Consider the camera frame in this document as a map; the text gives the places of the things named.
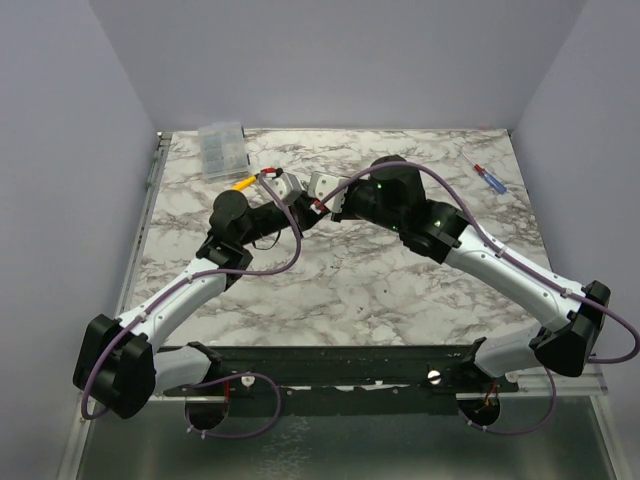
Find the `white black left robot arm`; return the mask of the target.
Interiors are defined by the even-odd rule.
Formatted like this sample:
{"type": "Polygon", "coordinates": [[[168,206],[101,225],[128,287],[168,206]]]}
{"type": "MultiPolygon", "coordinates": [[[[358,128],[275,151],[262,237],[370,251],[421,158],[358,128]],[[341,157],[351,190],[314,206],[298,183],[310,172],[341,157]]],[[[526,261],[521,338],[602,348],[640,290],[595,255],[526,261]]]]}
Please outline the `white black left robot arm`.
{"type": "Polygon", "coordinates": [[[99,315],[87,326],[73,374],[83,417],[93,416],[89,400],[128,419],[155,393],[187,385],[202,395],[214,392],[221,371],[211,349],[190,343],[164,351],[162,345],[206,302],[251,275],[247,245],[286,228],[301,238],[327,212],[307,194],[290,206],[275,200],[256,208],[239,191],[218,195],[207,237],[185,269],[141,305],[116,319],[99,315]]]}

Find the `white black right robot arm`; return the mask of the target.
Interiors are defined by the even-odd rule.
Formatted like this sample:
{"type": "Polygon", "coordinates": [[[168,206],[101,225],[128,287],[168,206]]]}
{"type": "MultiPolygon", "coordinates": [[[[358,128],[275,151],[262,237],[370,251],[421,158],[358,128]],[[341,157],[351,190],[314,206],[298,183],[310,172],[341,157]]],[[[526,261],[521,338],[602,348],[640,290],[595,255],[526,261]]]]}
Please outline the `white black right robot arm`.
{"type": "Polygon", "coordinates": [[[398,233],[412,252],[463,271],[524,308],[537,325],[474,342],[461,383],[481,391],[508,372],[543,366],[582,374],[603,328],[611,291],[568,280],[508,249],[471,215],[427,198],[417,168],[397,155],[376,160],[343,192],[335,221],[365,220],[398,233]]]}

